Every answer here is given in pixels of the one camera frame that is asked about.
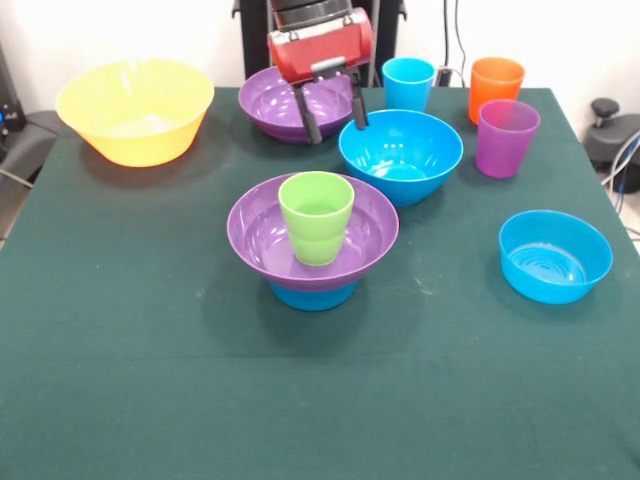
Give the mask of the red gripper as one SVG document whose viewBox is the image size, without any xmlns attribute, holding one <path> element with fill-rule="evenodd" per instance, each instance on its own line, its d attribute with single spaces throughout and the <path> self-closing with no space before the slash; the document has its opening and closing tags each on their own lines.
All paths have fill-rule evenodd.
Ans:
<svg viewBox="0 0 640 480">
<path fill-rule="evenodd" d="M 348 70 L 352 116 L 358 130 L 369 125 L 359 72 L 350 70 L 369 63 L 374 38 L 365 9 L 354 6 L 274 6 L 276 27 L 267 36 L 274 64 L 293 85 L 294 98 L 311 144 L 323 135 L 310 97 L 313 81 L 332 69 Z"/>
</svg>

